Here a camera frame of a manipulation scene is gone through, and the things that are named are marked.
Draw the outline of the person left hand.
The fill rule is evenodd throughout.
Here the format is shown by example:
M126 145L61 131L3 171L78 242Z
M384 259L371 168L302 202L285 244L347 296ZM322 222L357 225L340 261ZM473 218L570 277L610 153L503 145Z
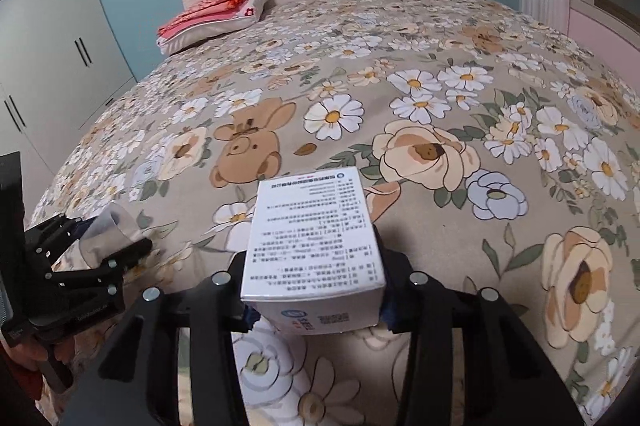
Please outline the person left hand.
M11 347L4 337L1 337L1 345L9 358L26 370L36 372L39 364L49 359L48 350L31 338L26 342ZM75 338L70 337L54 345L54 357L56 360L68 364L75 354Z

